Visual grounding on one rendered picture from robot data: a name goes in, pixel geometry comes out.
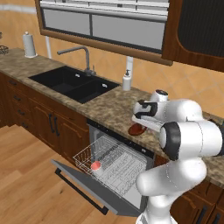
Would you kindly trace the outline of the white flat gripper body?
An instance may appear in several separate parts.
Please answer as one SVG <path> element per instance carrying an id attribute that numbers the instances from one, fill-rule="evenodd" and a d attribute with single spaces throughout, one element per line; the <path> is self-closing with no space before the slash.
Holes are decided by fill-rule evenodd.
<path id="1" fill-rule="evenodd" d="M 134 123 L 139 123 L 148 129 L 155 130 L 159 132 L 161 127 L 165 123 L 165 119 L 160 115 L 148 116 L 142 115 L 140 118 L 137 118 L 135 115 L 132 116 L 132 121 Z"/>

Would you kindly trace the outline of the dark red bowl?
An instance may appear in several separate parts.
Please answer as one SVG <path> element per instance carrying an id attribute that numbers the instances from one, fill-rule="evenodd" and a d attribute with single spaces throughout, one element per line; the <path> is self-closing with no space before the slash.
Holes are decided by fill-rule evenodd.
<path id="1" fill-rule="evenodd" d="M 128 133 L 131 136 L 140 136 L 147 130 L 146 127 L 144 127 L 142 124 L 134 123 L 131 125 L 131 127 L 128 130 Z"/>

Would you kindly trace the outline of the dishwasher with black control strip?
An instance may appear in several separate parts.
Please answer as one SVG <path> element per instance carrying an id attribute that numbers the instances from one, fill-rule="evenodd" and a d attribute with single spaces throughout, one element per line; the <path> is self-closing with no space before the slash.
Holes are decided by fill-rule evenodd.
<path id="1" fill-rule="evenodd" d="M 140 156 L 144 157 L 147 161 L 146 168 L 144 170 L 147 171 L 151 169 L 154 165 L 154 153 L 151 150 L 147 150 L 141 145 L 132 142 L 128 138 L 121 136 L 120 134 L 114 132 L 112 129 L 108 129 L 103 125 L 94 122 L 90 119 L 87 119 L 87 125 L 89 127 L 89 140 L 90 144 L 96 141 L 98 138 L 105 136 L 109 137 L 112 140 L 116 140 L 118 143 L 124 144 L 132 151 L 138 153 Z M 136 182 L 131 187 L 131 189 L 121 197 L 122 199 L 129 202 L 132 206 L 139 209 L 140 211 L 144 210 L 145 205 L 147 204 L 147 198 L 142 196 L 140 192 L 137 190 Z"/>

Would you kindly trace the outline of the red cup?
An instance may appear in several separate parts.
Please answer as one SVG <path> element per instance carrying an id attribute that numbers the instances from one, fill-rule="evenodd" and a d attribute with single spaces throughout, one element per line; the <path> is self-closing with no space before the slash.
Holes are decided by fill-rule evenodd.
<path id="1" fill-rule="evenodd" d="M 91 164 L 91 169 L 93 171 L 98 171 L 102 167 L 102 164 L 100 161 L 95 161 Z"/>

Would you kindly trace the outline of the wood cupboard door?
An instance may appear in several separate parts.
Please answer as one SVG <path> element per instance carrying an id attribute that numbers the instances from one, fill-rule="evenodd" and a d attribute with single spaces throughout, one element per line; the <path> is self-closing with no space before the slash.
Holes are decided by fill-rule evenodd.
<path id="1" fill-rule="evenodd" d="M 89 131 L 57 116 L 59 130 L 59 146 L 61 155 L 71 164 L 75 164 L 74 156 L 89 145 Z"/>
<path id="2" fill-rule="evenodd" d="M 31 113 L 33 115 L 33 121 L 37 128 L 38 138 L 47 144 L 50 148 L 60 154 L 59 139 L 56 136 L 55 128 L 54 133 L 51 132 L 48 114 L 52 114 L 53 122 L 53 112 L 44 105 L 39 104 L 34 100 L 30 100 Z"/>
<path id="3" fill-rule="evenodd" d="M 203 206 L 206 206 L 207 210 L 201 222 L 206 224 L 216 202 L 216 197 L 202 198 L 193 192 L 187 192 L 174 201 L 171 206 L 171 216 L 178 224 L 196 224 Z"/>

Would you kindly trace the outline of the grey dishwasher door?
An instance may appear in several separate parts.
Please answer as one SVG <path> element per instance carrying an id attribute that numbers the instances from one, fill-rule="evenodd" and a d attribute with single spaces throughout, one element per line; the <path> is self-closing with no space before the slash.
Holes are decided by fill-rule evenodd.
<path id="1" fill-rule="evenodd" d="M 114 214 L 131 217 L 137 217 L 140 214 L 139 209 L 132 206 L 125 199 L 119 198 L 115 193 L 103 186 L 99 181 L 91 178 L 89 175 L 77 171 L 56 160 L 52 160 L 52 164 L 56 166 L 56 169 L 59 168 L 61 174 L 75 186 L 78 188 L 79 186 L 82 187 Z"/>

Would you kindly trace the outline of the white soap dispenser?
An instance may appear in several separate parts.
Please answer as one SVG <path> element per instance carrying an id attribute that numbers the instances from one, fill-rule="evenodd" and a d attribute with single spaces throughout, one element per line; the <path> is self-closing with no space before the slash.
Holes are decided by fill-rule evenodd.
<path id="1" fill-rule="evenodd" d="M 122 90 L 130 91 L 130 89 L 131 89 L 131 75 L 130 75 L 130 70 L 127 69 L 126 73 L 122 77 Z"/>

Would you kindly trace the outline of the white vertical bar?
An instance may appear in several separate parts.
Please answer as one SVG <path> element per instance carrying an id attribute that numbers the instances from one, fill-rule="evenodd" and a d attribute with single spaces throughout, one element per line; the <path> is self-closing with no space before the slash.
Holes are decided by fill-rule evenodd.
<path id="1" fill-rule="evenodd" d="M 47 56 L 49 59 L 52 58 L 51 46 L 50 46 L 50 39 L 48 36 L 45 36 L 45 45 L 47 50 Z"/>
<path id="2" fill-rule="evenodd" d="M 127 56 L 126 57 L 126 70 L 129 70 L 129 76 L 132 77 L 133 72 L 133 57 Z"/>

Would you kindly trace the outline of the black double sink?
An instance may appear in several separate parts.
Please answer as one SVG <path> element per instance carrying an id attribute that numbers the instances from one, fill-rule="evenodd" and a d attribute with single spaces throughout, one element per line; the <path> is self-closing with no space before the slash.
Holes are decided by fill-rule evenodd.
<path id="1" fill-rule="evenodd" d="M 30 79 L 81 104 L 118 87 L 118 84 L 113 81 L 93 75 L 87 76 L 86 72 L 69 66 L 62 66 L 36 74 L 31 76 Z"/>

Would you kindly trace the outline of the grey sink tap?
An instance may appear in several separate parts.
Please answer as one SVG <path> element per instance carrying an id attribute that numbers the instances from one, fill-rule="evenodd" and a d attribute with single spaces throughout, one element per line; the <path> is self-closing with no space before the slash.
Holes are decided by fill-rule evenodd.
<path id="1" fill-rule="evenodd" d="M 89 51 L 84 45 L 80 45 L 80 46 L 77 46 L 77 47 L 72 47 L 72 48 L 69 48 L 69 49 L 60 50 L 60 51 L 57 51 L 57 54 L 61 55 L 61 54 L 64 54 L 64 53 L 70 53 L 70 52 L 74 52 L 74 51 L 78 51 L 78 50 L 84 50 L 85 51 L 86 65 L 87 65 L 87 67 L 85 69 L 85 73 L 87 74 L 87 76 L 96 76 L 96 71 L 90 69 Z"/>

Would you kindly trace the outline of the wood framed window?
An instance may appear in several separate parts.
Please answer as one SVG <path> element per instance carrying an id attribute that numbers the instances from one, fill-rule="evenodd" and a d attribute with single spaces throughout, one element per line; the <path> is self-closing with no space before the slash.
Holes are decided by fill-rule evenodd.
<path id="1" fill-rule="evenodd" d="M 40 33 L 170 66 L 162 58 L 170 0 L 34 0 Z"/>

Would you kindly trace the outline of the wood drawer front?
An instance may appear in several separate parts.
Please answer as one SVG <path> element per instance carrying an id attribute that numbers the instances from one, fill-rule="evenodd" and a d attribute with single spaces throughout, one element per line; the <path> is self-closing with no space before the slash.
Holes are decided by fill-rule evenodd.
<path id="1" fill-rule="evenodd" d="M 25 109 L 30 109 L 30 104 L 25 94 L 11 87 L 9 88 L 9 93 L 10 93 L 10 99 L 13 102 L 15 102 L 17 105 L 20 105 L 21 107 Z"/>
<path id="2" fill-rule="evenodd" d="M 31 112 L 27 108 L 25 108 L 25 107 L 15 103 L 15 102 L 12 103 L 12 107 L 13 107 L 14 113 L 18 117 L 23 118 L 27 122 L 32 123 L 32 114 L 31 114 Z"/>
<path id="3" fill-rule="evenodd" d="M 11 91 L 14 91 L 15 93 L 22 94 L 25 96 L 28 95 L 27 86 L 22 82 L 13 79 L 10 76 L 5 76 L 5 80 Z"/>
<path id="4" fill-rule="evenodd" d="M 19 115 L 17 115 L 17 125 L 23 127 L 24 129 L 35 135 L 35 129 L 33 124 Z"/>

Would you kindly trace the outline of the white paper towel roll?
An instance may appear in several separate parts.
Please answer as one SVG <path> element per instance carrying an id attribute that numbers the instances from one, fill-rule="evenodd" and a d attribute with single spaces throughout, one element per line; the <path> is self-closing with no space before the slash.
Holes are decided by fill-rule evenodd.
<path id="1" fill-rule="evenodd" d="M 26 31 L 23 35 L 23 43 L 24 43 L 24 56 L 26 58 L 34 58 L 37 56 L 33 36 Z"/>

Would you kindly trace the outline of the dark wood wall cupboard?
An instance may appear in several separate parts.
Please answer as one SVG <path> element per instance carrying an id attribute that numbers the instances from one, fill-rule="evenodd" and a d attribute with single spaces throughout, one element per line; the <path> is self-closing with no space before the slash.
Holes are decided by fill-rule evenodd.
<path id="1" fill-rule="evenodd" d="M 170 0 L 162 58 L 224 72 L 224 0 Z"/>

